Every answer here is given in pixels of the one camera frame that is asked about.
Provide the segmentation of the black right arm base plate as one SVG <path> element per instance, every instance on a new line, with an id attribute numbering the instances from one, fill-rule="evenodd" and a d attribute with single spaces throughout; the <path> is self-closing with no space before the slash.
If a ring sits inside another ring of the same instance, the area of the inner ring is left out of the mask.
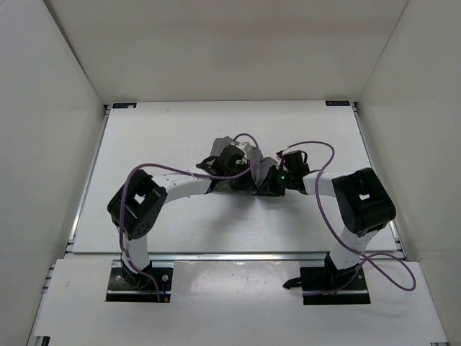
<path id="1" fill-rule="evenodd" d="M 300 276 L 289 279 L 282 287 L 301 288 L 305 306 L 371 304 L 363 269 L 335 277 L 326 267 L 301 267 Z"/>

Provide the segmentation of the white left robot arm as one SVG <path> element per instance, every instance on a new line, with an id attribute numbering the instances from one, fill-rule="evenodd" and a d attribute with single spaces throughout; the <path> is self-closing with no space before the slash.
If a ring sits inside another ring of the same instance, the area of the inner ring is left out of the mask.
<path id="1" fill-rule="evenodd" d="M 260 160 L 259 145 L 232 140 L 220 153 L 198 164 L 200 174 L 160 164 L 140 164 L 109 201 L 107 211 L 119 234 L 122 276 L 136 290 L 158 283 L 151 273 L 147 234 L 162 207 L 193 195 L 206 195 L 220 182 L 250 177 Z"/>

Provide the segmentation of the grey pleated skirt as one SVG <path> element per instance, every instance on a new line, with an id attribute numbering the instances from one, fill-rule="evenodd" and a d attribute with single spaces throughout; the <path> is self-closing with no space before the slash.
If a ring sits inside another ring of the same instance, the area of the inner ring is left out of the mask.
<path id="1" fill-rule="evenodd" d="M 269 168 L 271 166 L 276 166 L 277 161 L 272 157 L 264 156 L 261 150 L 252 143 L 251 145 L 255 146 L 256 149 L 250 157 L 245 157 L 243 152 L 234 146 L 234 141 L 238 140 L 228 136 L 215 139 L 210 155 L 197 164 L 197 168 L 207 172 L 209 175 L 225 178 L 214 179 L 210 185 L 210 192 L 256 195 L 256 192 L 254 194 L 231 192 L 225 187 L 225 183 L 228 180 L 237 179 L 245 173 L 250 172 L 254 179 L 257 191 L 257 189 L 262 185 Z"/>

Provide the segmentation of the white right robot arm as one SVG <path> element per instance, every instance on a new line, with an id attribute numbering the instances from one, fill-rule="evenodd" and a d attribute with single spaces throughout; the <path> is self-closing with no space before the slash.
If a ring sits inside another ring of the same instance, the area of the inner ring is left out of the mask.
<path id="1" fill-rule="evenodd" d="M 324 260 L 323 281 L 337 289 L 353 275 L 370 240 L 395 218 L 396 209 L 373 169 L 326 174 L 310 170 L 307 157 L 300 150 L 279 154 L 281 162 L 270 167 L 258 193 L 279 197 L 295 190 L 315 195 L 318 203 L 321 196 L 336 200 L 344 227 Z"/>

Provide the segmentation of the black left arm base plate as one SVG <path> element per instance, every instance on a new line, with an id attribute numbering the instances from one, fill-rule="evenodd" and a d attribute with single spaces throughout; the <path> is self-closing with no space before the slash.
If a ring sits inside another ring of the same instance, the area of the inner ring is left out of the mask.
<path id="1" fill-rule="evenodd" d="M 130 275 L 121 261 L 113 261 L 105 301 L 136 303 L 169 303 L 173 283 L 173 262 L 152 262 L 148 273 L 157 282 L 158 289 L 144 275 Z"/>

